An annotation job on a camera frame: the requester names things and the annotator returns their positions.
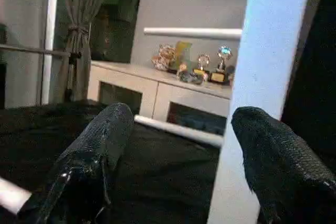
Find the black mat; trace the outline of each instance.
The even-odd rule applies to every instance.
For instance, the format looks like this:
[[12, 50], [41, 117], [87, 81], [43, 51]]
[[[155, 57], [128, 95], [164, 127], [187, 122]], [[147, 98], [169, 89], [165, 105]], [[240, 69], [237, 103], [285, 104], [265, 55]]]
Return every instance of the black mat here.
[[[34, 190], [104, 105], [0, 111], [0, 176]], [[219, 150], [135, 124], [120, 163], [113, 223], [206, 223]], [[14, 217], [0, 209], [0, 220]]]

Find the trophy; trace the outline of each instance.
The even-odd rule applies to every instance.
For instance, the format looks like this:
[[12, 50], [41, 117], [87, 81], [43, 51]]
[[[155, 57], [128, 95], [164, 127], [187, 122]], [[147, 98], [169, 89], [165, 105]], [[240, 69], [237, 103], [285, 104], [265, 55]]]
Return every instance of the trophy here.
[[210, 63], [210, 56], [208, 54], [199, 55], [198, 59], [198, 68], [194, 68], [194, 73], [196, 74], [209, 74], [209, 71], [204, 70]]
[[211, 82], [223, 83], [226, 81], [225, 78], [225, 63], [232, 57], [231, 49], [227, 46], [221, 46], [218, 49], [218, 56], [220, 58], [220, 63], [217, 66], [215, 72], [212, 72], [209, 78]]

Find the cabinet door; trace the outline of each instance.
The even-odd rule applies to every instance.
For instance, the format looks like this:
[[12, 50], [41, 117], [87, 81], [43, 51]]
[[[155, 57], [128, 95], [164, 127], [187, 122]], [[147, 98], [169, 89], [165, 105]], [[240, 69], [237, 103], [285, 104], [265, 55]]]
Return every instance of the cabinet door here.
[[111, 102], [124, 102], [131, 108], [135, 101], [139, 115], [152, 118], [157, 88], [156, 81], [91, 66], [88, 99], [103, 102], [110, 96]]
[[162, 83], [157, 92], [153, 119], [224, 134], [228, 99]]

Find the cabinet top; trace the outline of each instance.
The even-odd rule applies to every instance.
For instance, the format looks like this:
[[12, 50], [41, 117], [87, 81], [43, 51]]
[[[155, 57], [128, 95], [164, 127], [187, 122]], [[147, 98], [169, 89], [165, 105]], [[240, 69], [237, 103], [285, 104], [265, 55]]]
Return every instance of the cabinet top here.
[[92, 61], [91, 64], [92, 66], [110, 69], [184, 89], [194, 90], [200, 93], [211, 94], [220, 98], [230, 99], [232, 94], [231, 86], [223, 86], [211, 82], [203, 82], [201, 85], [190, 84], [178, 81], [175, 74], [158, 71], [144, 66], [107, 61]]

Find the white cabinet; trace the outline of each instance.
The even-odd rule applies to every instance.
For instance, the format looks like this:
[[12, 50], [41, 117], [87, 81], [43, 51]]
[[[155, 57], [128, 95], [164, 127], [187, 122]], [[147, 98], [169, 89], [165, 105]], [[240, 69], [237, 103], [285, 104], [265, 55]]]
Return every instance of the white cabinet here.
[[153, 119], [224, 134], [229, 100], [160, 83]]
[[88, 99], [94, 101], [100, 100], [99, 94], [102, 83], [111, 84], [117, 87], [141, 93], [142, 98], [139, 114], [148, 118], [152, 117], [155, 95], [158, 88], [156, 81], [92, 65], [90, 72]]
[[[177, 81], [173, 74], [150, 68], [93, 62], [88, 99], [102, 102], [100, 96], [106, 83], [112, 86], [107, 92], [113, 97], [111, 102], [121, 101], [130, 105], [136, 100], [140, 108], [135, 114], [221, 136], [224, 134], [231, 93], [228, 86], [207, 82], [196, 86]], [[123, 92], [121, 99], [118, 96], [120, 92]]]
[[229, 100], [209, 94], [183, 89], [167, 84], [159, 84], [153, 119], [166, 121], [171, 103], [180, 104], [214, 115], [227, 117]]

